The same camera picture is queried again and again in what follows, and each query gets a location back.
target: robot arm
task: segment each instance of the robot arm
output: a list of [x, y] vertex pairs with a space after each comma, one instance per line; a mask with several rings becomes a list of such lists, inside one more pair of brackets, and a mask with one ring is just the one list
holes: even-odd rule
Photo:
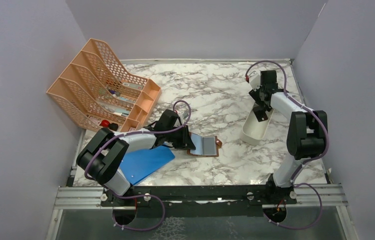
[[[117, 138], [106, 147], [108, 150], [106, 155], [100, 153], [93, 160], [88, 169], [88, 174], [99, 184], [111, 189], [117, 195], [124, 195], [131, 187], [131, 184], [118, 171], [118, 168], [126, 153], [141, 149], [153, 149], [164, 143], [172, 144], [172, 147], [176, 149], [196, 149], [189, 136], [187, 125], [171, 133], [159, 133], [173, 130], [177, 121], [180, 123], [180, 117], [177, 113], [167, 109], [157, 122], [139, 130], [143, 131], [144, 134], [126, 135]], [[86, 170], [89, 162], [100, 148], [114, 136], [120, 134], [121, 132], [114, 133], [108, 128], [101, 128], [78, 155], [77, 165]]]
[[[276, 109], [289, 120], [289, 129], [286, 146], [289, 155], [286, 156], [280, 168], [270, 176], [276, 187], [289, 188], [293, 185], [295, 177], [301, 172], [301, 165], [310, 158], [323, 153], [326, 147], [326, 138], [323, 129], [316, 119], [307, 110], [296, 105], [278, 88], [276, 71], [262, 71], [248, 78], [252, 90], [249, 95], [255, 100], [257, 106], [253, 108], [259, 122], [268, 119], [267, 113]], [[308, 107], [328, 128], [327, 115], [324, 111], [313, 110]]]

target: screw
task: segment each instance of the screw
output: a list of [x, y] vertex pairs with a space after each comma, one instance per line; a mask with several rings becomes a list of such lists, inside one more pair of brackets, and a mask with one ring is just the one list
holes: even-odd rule
[[246, 195], [247, 195], [247, 197], [246, 197], [247, 199], [249, 199], [249, 200], [254, 199], [254, 196], [253, 196], [254, 194], [252, 192], [248, 192]]
[[108, 196], [107, 196], [107, 194], [105, 194], [105, 193], [103, 193], [103, 194], [100, 196], [100, 200], [101, 200], [102, 202], [105, 202], [107, 199], [108, 199]]
[[291, 192], [289, 193], [289, 197], [290, 197], [291, 199], [296, 199], [296, 198], [297, 198], [297, 193], [294, 192], [294, 191], [291, 191]]
[[143, 200], [145, 200], [146, 202], [148, 202], [149, 200], [151, 200], [151, 197], [150, 196], [144, 196]]

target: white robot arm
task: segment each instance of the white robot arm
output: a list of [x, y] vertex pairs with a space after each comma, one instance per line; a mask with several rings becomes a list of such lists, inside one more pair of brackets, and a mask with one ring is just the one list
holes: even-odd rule
[[[253, 111], [259, 122], [267, 120], [266, 112], [276, 109], [289, 120], [289, 130], [286, 145], [289, 154], [280, 168], [270, 176], [276, 187], [289, 188], [303, 169], [300, 167], [305, 161], [322, 154], [326, 147], [326, 138], [321, 126], [305, 109], [295, 104], [278, 88], [276, 71], [262, 71], [248, 79], [252, 90], [249, 95], [257, 104]], [[327, 130], [327, 115], [324, 111], [315, 111], [308, 107], [324, 124]]]

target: wire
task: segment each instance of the wire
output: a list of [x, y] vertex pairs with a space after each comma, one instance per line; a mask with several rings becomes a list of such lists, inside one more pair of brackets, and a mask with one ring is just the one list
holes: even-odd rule
[[326, 155], [326, 153], [328, 152], [329, 150], [329, 134], [328, 134], [328, 130], [326, 129], [325, 125], [323, 124], [323, 122], [320, 120], [320, 118], [308, 107], [304, 106], [302, 103], [298, 102], [295, 98], [293, 98], [292, 96], [290, 96], [288, 94], [288, 91], [286, 90], [286, 86], [288, 84], [288, 77], [286, 76], [286, 72], [285, 72], [285, 69], [277, 62], [275, 61], [271, 61], [271, 60], [262, 60], [262, 61], [257, 61], [255, 62], [254, 64], [252, 64], [248, 70], [246, 70], [246, 73], [245, 73], [245, 79], [246, 81], [248, 82], [249, 81], [249, 77], [248, 77], [248, 72], [251, 70], [251, 68], [253, 68], [255, 65], [257, 64], [261, 64], [261, 63], [271, 63], [271, 64], [275, 64], [277, 65], [281, 72], [283, 73], [283, 77], [284, 77], [284, 84], [283, 84], [283, 93], [284, 95], [289, 99], [291, 100], [295, 105], [297, 105], [298, 107], [304, 109], [305, 111], [307, 111], [309, 114], [311, 114], [311, 116], [318, 122], [318, 125], [321, 127], [321, 129], [323, 130], [323, 133], [324, 133], [324, 138], [326, 139], [326, 146], [324, 148], [324, 151], [318, 155], [318, 156], [315, 156], [315, 157], [312, 157], [310, 159], [307, 159], [307, 160], [304, 160], [302, 162], [301, 165], [298, 166], [298, 168], [293, 172], [292, 176], [290, 177], [290, 180], [293, 182], [295, 177], [297, 176], [297, 174], [300, 172], [301, 168], [303, 165], [311, 162], [311, 161], [314, 161], [314, 160], [317, 160], [317, 159], [321, 159], [324, 155]]
[[[125, 136], [130, 136], [130, 135], [135, 135], [135, 134], [169, 134], [169, 133], [173, 133], [173, 132], [178, 131], [179, 129], [185, 127], [186, 124], [188, 123], [188, 121], [191, 119], [192, 109], [191, 109], [191, 106], [189, 105], [189, 103], [187, 103], [185, 100], [177, 100], [173, 104], [173, 111], [176, 109], [176, 105], [178, 103], [184, 103], [187, 106], [187, 108], [189, 109], [189, 114], [187, 116], [187, 119], [186, 119], [186, 121], [182, 125], [174, 128], [172, 130], [168, 130], [168, 131], [131, 131], [131, 132], [126, 132], [126, 133], [115, 135], [110, 140], [108, 140], [101, 148], [99, 148], [99, 150], [95, 153], [95, 155], [93, 155], [92, 159], [89, 161], [89, 163], [87, 164], [86, 168], [84, 169], [84, 177], [87, 178], [87, 179], [89, 179], [89, 180], [94, 180], [92, 177], [90, 177], [88, 175], [88, 172], [89, 172], [89, 169], [92, 166], [92, 163], [99, 156], [99, 154], [101, 154], [101, 152], [105, 148], [107, 148], [107, 146], [110, 143], [112, 143], [114, 140], [116, 140], [116, 139], [118, 139], [120, 137], [125, 137]], [[113, 215], [112, 219], [114, 220], [114, 225], [115, 226], [119, 226], [119, 227], [121, 227], [121, 229], [126, 228], [126, 229], [134, 230], [134, 231], [149, 231], [149, 230], [157, 228], [158, 226], [160, 226], [164, 222], [164, 219], [166, 218], [166, 207], [164, 206], [163, 201], [159, 197], [157, 197], [155, 195], [145, 195], [145, 194], [143, 194], [143, 195], [135, 195], [135, 196], [120, 196], [120, 195], [116, 194], [114, 191], [112, 191], [111, 189], [110, 189], [110, 191], [111, 191], [112, 194], [114, 194], [114, 196], [116, 196], [119, 199], [135, 199], [135, 198], [151, 197], [151, 198], [157, 199], [159, 201], [159, 203], [161, 204], [161, 206], [162, 206], [162, 217], [159, 220], [159, 222], [156, 225], [154, 225], [154, 226], [151, 226], [151, 227], [148, 227], [148, 228], [134, 228], [134, 227], [120, 225], [120, 224], [117, 223], [117, 221], [115, 220], [114, 215]]]
[[[328, 152], [329, 150], [329, 134], [328, 134], [328, 130], [326, 129], [325, 125], [323, 124], [323, 122], [320, 120], [320, 118], [308, 107], [304, 106], [303, 104], [301, 104], [300, 102], [298, 102], [295, 98], [293, 98], [292, 96], [290, 96], [288, 94], [288, 91], [286, 90], [286, 86], [288, 84], [288, 77], [286, 76], [286, 72], [285, 72], [285, 69], [277, 62], [275, 61], [271, 61], [271, 60], [262, 60], [262, 61], [257, 61], [255, 62], [254, 64], [252, 64], [248, 70], [246, 70], [246, 73], [245, 73], [245, 79], [246, 81], [249, 83], [249, 76], [248, 76], [248, 72], [251, 70], [251, 68], [253, 68], [255, 65], [257, 64], [261, 64], [261, 63], [272, 63], [272, 64], [275, 64], [277, 65], [280, 69], [281, 69], [281, 72], [283, 73], [283, 77], [284, 77], [284, 84], [283, 84], [283, 93], [284, 95], [289, 99], [291, 100], [295, 105], [297, 105], [298, 107], [306, 110], [309, 114], [311, 114], [311, 116], [318, 122], [318, 125], [321, 127], [321, 129], [323, 130], [323, 133], [324, 133], [324, 138], [326, 140], [326, 146], [324, 148], [324, 151], [318, 155], [318, 156], [315, 156], [315, 157], [312, 157], [310, 159], [307, 159], [307, 160], [304, 160], [302, 162], [301, 165], [298, 166], [298, 168], [295, 169], [295, 171], [293, 172], [292, 176], [290, 176], [290, 181], [293, 183], [294, 182], [294, 179], [295, 177], [297, 176], [297, 174], [300, 172], [301, 168], [303, 167], [303, 165], [311, 162], [311, 161], [314, 161], [314, 160], [317, 160], [317, 159], [321, 159], [324, 155], [326, 155], [326, 153]], [[286, 225], [283, 225], [283, 224], [279, 224], [278, 222], [274, 222], [272, 220], [269, 219], [269, 217], [267, 215], [264, 214], [264, 216], [268, 219], [268, 221], [274, 225], [277, 225], [279, 227], [282, 227], [282, 228], [285, 228], [285, 229], [291, 229], [291, 230], [304, 230], [304, 229], [308, 229], [308, 228], [311, 228], [312, 226], [316, 225], [317, 222], [320, 220], [320, 218], [322, 217], [322, 214], [323, 214], [323, 203], [322, 203], [322, 198], [320, 197], [320, 194], [317, 192], [317, 190], [311, 186], [310, 184], [308, 183], [300, 183], [298, 185], [295, 186], [295, 188], [298, 188], [299, 186], [302, 186], [302, 185], [306, 185], [308, 187], [310, 187], [314, 192], [315, 194], [317, 194], [317, 197], [318, 197], [318, 201], [320, 202], [320, 213], [318, 214], [318, 217], [314, 220], [314, 222], [312, 222], [311, 224], [307, 225], [307, 226], [304, 226], [304, 227], [292, 227], [292, 226], [286, 226]]]
[[290, 230], [304, 230], [304, 229], [311, 228], [312, 226], [316, 225], [316, 224], [320, 221], [320, 219], [322, 218], [322, 214], [323, 214], [323, 203], [322, 203], [322, 197], [320, 196], [319, 192], [317, 192], [317, 190], [316, 190], [313, 186], [311, 186], [310, 184], [308, 184], [308, 183], [305, 183], [305, 182], [304, 182], [304, 183], [300, 183], [300, 184], [296, 185], [295, 188], [298, 188], [298, 187], [300, 187], [300, 186], [302, 186], [302, 185], [306, 185], [306, 186], [310, 187], [310, 188], [315, 192], [315, 194], [317, 194], [318, 202], [320, 203], [320, 211], [319, 211], [319, 213], [318, 213], [317, 218], [316, 218], [311, 224], [309, 224], [309, 225], [307, 225], [307, 226], [303, 226], [303, 227], [295, 227], [295, 226], [287, 226], [287, 225], [280, 224], [280, 223], [278, 223], [278, 222], [274, 222], [274, 221], [270, 220], [270, 218], [269, 218], [267, 215], [264, 214], [264, 216], [268, 219], [268, 222], [269, 222], [269, 223], [272, 223], [272, 224], [274, 224], [274, 225], [276, 225], [276, 226], [278, 226], [278, 227], [282, 227], [282, 228], [284, 228], [284, 229], [290, 229]]

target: circular hole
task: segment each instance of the circular hole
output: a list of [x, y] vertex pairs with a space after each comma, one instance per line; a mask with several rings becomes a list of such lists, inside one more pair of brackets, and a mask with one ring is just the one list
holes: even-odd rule
[[279, 211], [276, 207], [274, 208], [264, 208], [262, 212], [273, 222], [281, 223], [283, 220], [286, 219], [287, 209], [286, 208], [279, 208]]
[[136, 217], [136, 211], [134, 210], [122, 210], [112, 211], [112, 217], [119, 225], [127, 225], [131, 223]]

